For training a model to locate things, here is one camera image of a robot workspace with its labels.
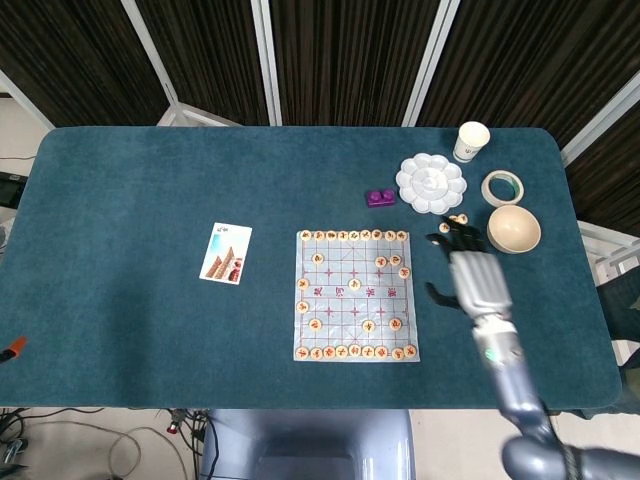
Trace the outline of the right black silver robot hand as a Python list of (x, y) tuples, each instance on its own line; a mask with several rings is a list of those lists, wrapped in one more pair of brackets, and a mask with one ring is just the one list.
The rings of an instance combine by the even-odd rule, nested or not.
[(480, 231), (442, 216), (449, 227), (449, 237), (428, 234), (436, 241), (448, 261), (455, 294), (440, 293), (433, 283), (426, 283), (430, 298), (443, 307), (463, 311), (474, 323), (481, 319), (511, 320), (512, 299), (498, 259), (489, 253)]

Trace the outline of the beige bowl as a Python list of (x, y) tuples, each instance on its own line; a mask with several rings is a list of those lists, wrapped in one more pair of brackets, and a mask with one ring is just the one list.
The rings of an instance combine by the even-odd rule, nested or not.
[(527, 209), (504, 205), (495, 209), (487, 223), (490, 243), (499, 251), (522, 254), (533, 250), (541, 240), (541, 226)]

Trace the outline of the beige masking tape roll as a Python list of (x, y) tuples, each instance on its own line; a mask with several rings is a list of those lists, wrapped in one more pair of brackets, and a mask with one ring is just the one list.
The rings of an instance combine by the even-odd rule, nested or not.
[[(510, 200), (499, 199), (491, 191), (491, 181), (497, 179), (506, 181), (514, 192), (514, 197)], [(481, 194), (484, 200), (491, 206), (499, 208), (507, 205), (517, 205), (524, 197), (524, 185), (521, 179), (513, 172), (507, 170), (494, 170), (490, 172), (482, 181)]]

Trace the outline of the white flower-shaped paint palette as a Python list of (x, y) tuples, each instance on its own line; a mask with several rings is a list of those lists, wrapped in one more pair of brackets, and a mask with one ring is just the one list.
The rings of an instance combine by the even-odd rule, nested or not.
[(439, 154), (418, 153), (403, 160), (395, 182), (400, 198), (419, 214), (447, 213), (462, 203), (467, 189), (461, 168)]

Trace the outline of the white paper xiangqi board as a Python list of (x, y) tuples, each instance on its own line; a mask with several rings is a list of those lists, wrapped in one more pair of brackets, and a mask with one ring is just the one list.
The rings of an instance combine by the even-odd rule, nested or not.
[[(361, 356), (352, 358), (325, 359), (314, 362), (409, 362), (419, 361), (418, 327), (415, 313), (413, 268), (411, 259), (410, 235), (404, 242), (387, 241), (383, 238), (379, 241), (347, 241), (337, 239), (323, 241), (314, 239), (314, 232), (310, 230), (313, 238), (302, 241), (300, 232), (296, 234), (296, 268), (295, 268), (295, 302), (294, 302), (294, 333), (293, 333), (293, 358), (297, 347), (304, 346), (309, 352), (314, 347), (324, 349), (327, 346), (336, 347), (344, 345), (347, 348), (351, 344), (358, 344), (361, 348), (370, 345), (374, 349), (377, 346), (385, 346), (388, 349), (386, 359), (364, 358)], [(315, 265), (312, 255), (320, 253), (324, 256), (324, 262)], [(403, 258), (401, 265), (393, 266), (389, 263), (391, 255), (400, 255)], [(379, 256), (387, 258), (388, 263), (383, 268), (378, 268), (375, 259)], [(401, 279), (398, 270), (409, 267), (411, 275), (408, 279)], [(310, 285), (306, 290), (297, 287), (297, 280), (306, 278)], [(357, 278), (361, 282), (361, 288), (352, 291), (348, 282)], [(307, 301), (310, 309), (305, 314), (295, 311), (296, 303)], [(322, 322), (322, 328), (312, 331), (309, 321), (318, 318)], [(389, 327), (389, 321), (398, 318), (402, 321), (402, 328), (393, 331)], [(362, 329), (364, 320), (372, 320), (376, 328), (371, 333)], [(404, 348), (406, 345), (415, 345), (417, 355), (403, 360), (394, 360), (391, 351), (394, 348)]]

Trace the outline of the dark fabric object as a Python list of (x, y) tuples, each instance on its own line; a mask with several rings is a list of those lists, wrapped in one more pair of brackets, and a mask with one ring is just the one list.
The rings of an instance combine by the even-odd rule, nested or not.
[(612, 340), (640, 343), (640, 267), (597, 287)]

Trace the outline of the white paper cup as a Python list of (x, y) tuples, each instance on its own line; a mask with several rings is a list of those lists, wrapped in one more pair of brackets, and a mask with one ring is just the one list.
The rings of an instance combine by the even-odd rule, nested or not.
[(477, 121), (467, 121), (458, 128), (458, 135), (453, 149), (453, 157), (461, 163), (468, 163), (490, 141), (489, 129)]

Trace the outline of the dark white-framed divider panel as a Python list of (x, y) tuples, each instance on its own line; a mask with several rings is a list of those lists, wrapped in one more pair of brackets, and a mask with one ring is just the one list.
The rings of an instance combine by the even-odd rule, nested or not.
[(252, 0), (120, 0), (175, 119), (268, 125)]
[(0, 70), (56, 127), (154, 125), (168, 107), (120, 0), (0, 0)]
[(638, 71), (640, 0), (461, 0), (417, 123), (565, 146)]
[(640, 266), (640, 71), (561, 154), (594, 281)]
[(460, 5), (249, 1), (273, 126), (415, 126)]

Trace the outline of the blue-grey robot torso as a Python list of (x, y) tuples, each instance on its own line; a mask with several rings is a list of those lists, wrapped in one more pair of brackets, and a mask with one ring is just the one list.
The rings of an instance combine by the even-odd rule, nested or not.
[(398, 409), (215, 409), (198, 480), (416, 480)]

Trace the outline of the postcard with building photo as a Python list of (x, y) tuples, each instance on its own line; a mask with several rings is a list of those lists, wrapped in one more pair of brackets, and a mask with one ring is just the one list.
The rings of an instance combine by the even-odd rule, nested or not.
[(246, 263), (251, 234), (251, 227), (215, 222), (199, 278), (238, 285)]

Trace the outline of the blue felt table cloth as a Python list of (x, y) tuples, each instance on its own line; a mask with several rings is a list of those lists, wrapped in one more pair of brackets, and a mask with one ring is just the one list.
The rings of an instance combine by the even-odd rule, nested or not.
[[(41, 142), (0, 261), (0, 406), (491, 408), (438, 219), (369, 208), (453, 128), (76, 127)], [(238, 285), (199, 278), (215, 222), (252, 228)], [(417, 363), (297, 362), (301, 229), (411, 239)]]

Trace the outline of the orange-tipped tool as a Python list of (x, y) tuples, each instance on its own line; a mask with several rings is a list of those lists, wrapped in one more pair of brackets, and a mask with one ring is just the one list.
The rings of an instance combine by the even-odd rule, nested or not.
[(6, 363), (17, 358), (27, 344), (27, 338), (21, 336), (13, 341), (8, 347), (0, 351), (0, 364)]

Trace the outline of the black device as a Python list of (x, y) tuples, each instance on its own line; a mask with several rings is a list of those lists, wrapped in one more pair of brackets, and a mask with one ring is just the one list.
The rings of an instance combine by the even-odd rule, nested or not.
[(0, 172), (0, 207), (17, 209), (28, 178)]

